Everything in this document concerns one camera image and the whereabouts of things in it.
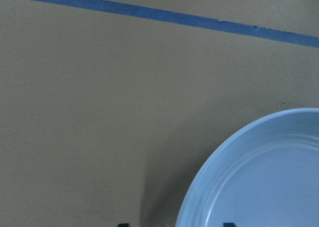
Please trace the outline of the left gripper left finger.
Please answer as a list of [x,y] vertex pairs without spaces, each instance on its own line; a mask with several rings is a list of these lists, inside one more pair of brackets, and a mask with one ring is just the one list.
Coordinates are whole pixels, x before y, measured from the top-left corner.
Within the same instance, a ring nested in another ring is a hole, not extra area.
[[118,227],[129,227],[129,223],[120,223]]

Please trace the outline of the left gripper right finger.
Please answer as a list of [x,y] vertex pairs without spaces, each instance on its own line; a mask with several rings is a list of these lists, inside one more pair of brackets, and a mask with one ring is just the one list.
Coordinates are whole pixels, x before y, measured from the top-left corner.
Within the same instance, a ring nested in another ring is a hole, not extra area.
[[235,223],[224,223],[223,227],[235,227]]

